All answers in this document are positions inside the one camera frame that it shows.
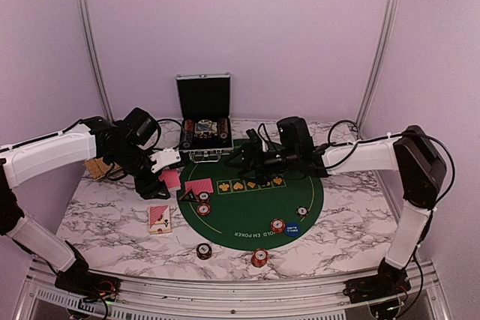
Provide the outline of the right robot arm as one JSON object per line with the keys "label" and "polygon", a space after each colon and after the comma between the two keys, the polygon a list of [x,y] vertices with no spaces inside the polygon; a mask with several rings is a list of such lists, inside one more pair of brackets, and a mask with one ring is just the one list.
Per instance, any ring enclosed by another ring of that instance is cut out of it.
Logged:
{"label": "right robot arm", "polygon": [[289,117],[277,123],[280,143],[263,140],[254,129],[225,159],[244,181],[264,185],[286,170],[327,178],[349,172],[393,171],[403,186],[403,209],[394,240],[372,279],[371,288],[386,296],[401,283],[401,273],[428,233],[447,171],[438,152],[441,142],[417,125],[401,133],[353,142],[315,145],[306,121]]}

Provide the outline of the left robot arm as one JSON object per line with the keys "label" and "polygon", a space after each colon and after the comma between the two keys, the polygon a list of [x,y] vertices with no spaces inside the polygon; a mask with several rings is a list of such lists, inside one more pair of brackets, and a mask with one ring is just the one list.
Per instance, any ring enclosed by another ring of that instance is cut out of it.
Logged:
{"label": "left robot arm", "polygon": [[161,129],[146,111],[135,108],[122,121],[100,116],[77,121],[57,133],[1,147],[1,235],[41,257],[57,271],[56,286],[89,293],[98,278],[80,252],[24,212],[13,192],[23,182],[57,168],[92,159],[118,165],[133,176],[142,199],[167,199],[161,170],[180,160],[173,148],[145,147]]}

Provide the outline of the red 5 chips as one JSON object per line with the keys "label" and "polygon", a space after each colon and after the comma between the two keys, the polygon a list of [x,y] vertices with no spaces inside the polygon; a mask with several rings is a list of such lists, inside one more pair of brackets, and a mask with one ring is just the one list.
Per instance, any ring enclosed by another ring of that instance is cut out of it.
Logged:
{"label": "red 5 chips", "polygon": [[286,223],[282,219],[274,219],[271,221],[271,230],[275,234],[280,234],[284,232],[285,228],[286,228]]}
{"label": "red 5 chips", "polygon": [[197,206],[197,210],[196,212],[201,216],[201,217],[204,217],[204,216],[207,216],[211,213],[211,206],[209,204],[206,204],[206,203],[202,203],[200,205]]}

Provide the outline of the blue small blind button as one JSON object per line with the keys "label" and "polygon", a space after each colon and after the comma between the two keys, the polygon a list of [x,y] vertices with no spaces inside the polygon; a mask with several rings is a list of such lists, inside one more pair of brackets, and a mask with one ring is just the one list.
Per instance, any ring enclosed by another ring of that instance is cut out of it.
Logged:
{"label": "blue small blind button", "polygon": [[301,234],[301,227],[298,223],[287,223],[283,232],[291,238],[296,238]]}

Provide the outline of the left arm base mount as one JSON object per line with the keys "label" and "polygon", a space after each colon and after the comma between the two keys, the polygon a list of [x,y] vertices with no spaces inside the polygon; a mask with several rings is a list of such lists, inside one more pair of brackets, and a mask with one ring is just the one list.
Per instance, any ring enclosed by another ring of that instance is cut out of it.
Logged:
{"label": "left arm base mount", "polygon": [[87,297],[89,301],[114,301],[118,294],[120,280],[117,277],[88,272],[78,277],[59,274],[55,279],[55,287]]}

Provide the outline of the red-backed card deck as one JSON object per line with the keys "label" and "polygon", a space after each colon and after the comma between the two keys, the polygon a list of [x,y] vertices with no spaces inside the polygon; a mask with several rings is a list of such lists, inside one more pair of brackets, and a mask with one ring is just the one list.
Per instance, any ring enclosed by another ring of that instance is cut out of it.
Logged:
{"label": "red-backed card deck", "polygon": [[182,187],[179,172],[176,169],[164,169],[159,176],[159,180],[165,183],[168,190],[177,191]]}

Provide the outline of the red 5 chip stack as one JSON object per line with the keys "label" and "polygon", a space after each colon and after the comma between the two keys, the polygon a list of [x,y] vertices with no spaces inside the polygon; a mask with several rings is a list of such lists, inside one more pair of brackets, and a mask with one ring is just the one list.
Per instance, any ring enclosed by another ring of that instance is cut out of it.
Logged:
{"label": "red 5 chip stack", "polygon": [[261,268],[269,260],[269,254],[266,250],[264,249],[257,249],[253,252],[253,255],[251,257],[251,264],[256,267],[256,268]]}

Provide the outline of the dark 100 chip stack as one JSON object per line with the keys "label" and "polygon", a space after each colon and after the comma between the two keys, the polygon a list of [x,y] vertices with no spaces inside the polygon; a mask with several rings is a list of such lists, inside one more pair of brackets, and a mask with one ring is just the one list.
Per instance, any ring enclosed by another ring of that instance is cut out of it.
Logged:
{"label": "dark 100 chip stack", "polygon": [[212,257],[212,248],[207,243],[198,244],[196,247],[196,255],[199,259],[206,260]]}

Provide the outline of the dark 100 chips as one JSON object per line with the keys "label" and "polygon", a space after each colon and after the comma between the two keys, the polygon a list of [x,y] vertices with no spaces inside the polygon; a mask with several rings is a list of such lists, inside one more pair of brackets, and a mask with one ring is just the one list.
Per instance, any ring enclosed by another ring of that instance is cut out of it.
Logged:
{"label": "dark 100 chips", "polygon": [[302,218],[306,217],[309,214],[309,210],[305,206],[297,207],[295,212],[298,216],[300,216]]}
{"label": "dark 100 chips", "polygon": [[209,202],[210,201],[210,194],[208,192],[201,192],[198,195],[199,200],[201,202]]}

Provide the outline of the black triangular all-in button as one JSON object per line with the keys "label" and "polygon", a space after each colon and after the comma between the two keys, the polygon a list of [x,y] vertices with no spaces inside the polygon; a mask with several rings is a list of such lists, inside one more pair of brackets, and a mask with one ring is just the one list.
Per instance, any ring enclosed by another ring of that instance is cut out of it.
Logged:
{"label": "black triangular all-in button", "polygon": [[192,189],[189,189],[186,191],[183,196],[180,198],[180,201],[183,202],[198,202],[198,198],[195,195],[194,191]]}

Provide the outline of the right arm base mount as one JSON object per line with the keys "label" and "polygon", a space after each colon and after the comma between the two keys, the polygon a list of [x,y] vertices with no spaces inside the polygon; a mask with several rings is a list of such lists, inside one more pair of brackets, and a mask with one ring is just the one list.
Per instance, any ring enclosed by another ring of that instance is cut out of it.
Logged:
{"label": "right arm base mount", "polygon": [[347,280],[344,285],[343,294],[351,304],[405,294],[411,289],[410,282],[404,277],[393,283],[379,275]]}

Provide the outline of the single red-backed playing card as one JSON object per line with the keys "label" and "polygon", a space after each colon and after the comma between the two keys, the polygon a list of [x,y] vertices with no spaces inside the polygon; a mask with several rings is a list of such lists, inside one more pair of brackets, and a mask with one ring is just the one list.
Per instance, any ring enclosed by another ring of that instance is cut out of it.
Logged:
{"label": "single red-backed playing card", "polygon": [[195,195],[199,195],[200,193],[212,194],[214,192],[212,180],[210,178],[186,181],[184,185],[186,192],[192,190]]}

